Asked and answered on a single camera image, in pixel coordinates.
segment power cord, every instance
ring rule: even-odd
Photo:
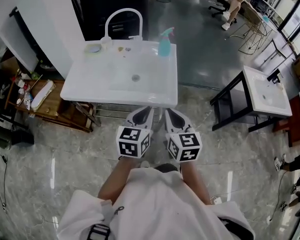
[[[272,214],[271,219],[269,220],[269,222],[272,221],[272,219],[274,218],[275,212],[277,210],[277,207],[278,207],[278,204],[279,204],[279,201],[280,201],[280,186],[281,186],[281,181],[282,181],[283,177],[285,176],[285,174],[287,172],[288,171],[285,171],[284,174],[282,175],[281,179],[280,179],[279,188],[278,188],[278,202],[276,203],[276,206],[274,208],[273,214]]]
[[[1,155],[3,162],[5,163],[5,169],[4,169],[4,178],[3,178],[3,198],[4,202],[2,201],[1,195],[0,195],[0,202],[2,205],[2,208],[4,211],[6,211],[7,207],[7,199],[6,199],[6,174],[7,174],[7,168],[8,168],[8,160],[5,158],[4,155]]]

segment dark gray floor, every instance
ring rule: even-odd
[[[282,60],[281,57],[277,56],[262,68],[259,65],[273,52],[273,46],[270,45],[260,56],[267,43],[251,56],[239,52],[243,40],[229,36],[243,25],[243,17],[238,15],[237,23],[224,31],[221,16],[211,17],[216,11],[208,10],[209,6],[213,6],[209,1],[215,0],[171,0],[169,3],[149,0],[149,40],[158,41],[160,33],[175,27],[171,42],[177,45],[178,82],[220,90],[244,65],[270,74]],[[239,34],[246,30],[247,26],[240,29]],[[300,84],[290,66],[291,59],[280,70],[288,96],[292,98],[300,91]]]

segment sneaker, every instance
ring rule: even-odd
[[[281,206],[280,206],[280,212],[284,212],[285,211],[285,209],[286,209],[286,207],[287,207],[288,205],[287,205],[287,203],[286,202],[283,202],[282,204],[281,204]]]
[[[140,164],[140,168],[149,168],[150,163],[148,161],[142,161]]]
[[[279,172],[280,167],[281,167],[281,162],[280,162],[279,158],[275,157],[273,162],[274,162],[274,166],[275,166],[276,171]]]
[[[224,23],[221,28],[223,28],[225,31],[227,31],[230,28],[230,23],[226,22]]]
[[[293,195],[297,193],[299,189],[297,188],[297,184],[293,184],[290,194]]]
[[[282,165],[282,166],[285,165],[285,164],[287,163],[287,162],[286,162],[286,158],[287,158],[286,154],[283,154],[282,157],[281,157],[281,165]]]
[[[225,22],[227,22],[227,21],[229,20],[229,18],[230,18],[230,12],[228,12],[228,11],[223,12],[223,14],[222,14],[222,19],[223,19]]]

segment gray marble floor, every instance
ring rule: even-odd
[[[197,161],[211,196],[223,202],[236,201],[256,232],[257,240],[288,239],[295,225],[296,210],[276,212],[278,187],[283,172],[276,172],[273,159],[287,155],[291,161],[300,146],[289,148],[284,133],[269,128],[248,133],[246,124],[233,123],[211,130],[215,115],[209,100],[214,90],[179,86],[177,109],[185,113],[200,133],[203,150]],[[8,157],[6,174],[7,213],[0,204],[0,230],[9,240],[57,239],[57,224],[74,192],[81,189],[97,195],[117,163],[118,119],[102,119],[102,127],[83,133],[27,118],[35,145],[0,149]],[[145,158],[151,164],[170,161],[163,140],[164,129],[153,136]],[[286,173],[280,188],[280,203],[289,201],[290,189],[300,171]],[[3,195],[4,163],[0,157],[0,193]],[[49,222],[43,223],[43,217]]]

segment spray bottle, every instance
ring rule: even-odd
[[[170,27],[161,34],[161,40],[160,40],[159,47],[158,47],[158,55],[159,56],[162,56],[162,57],[169,56],[170,50],[171,50],[169,34],[173,35],[174,29],[175,29],[174,27]]]

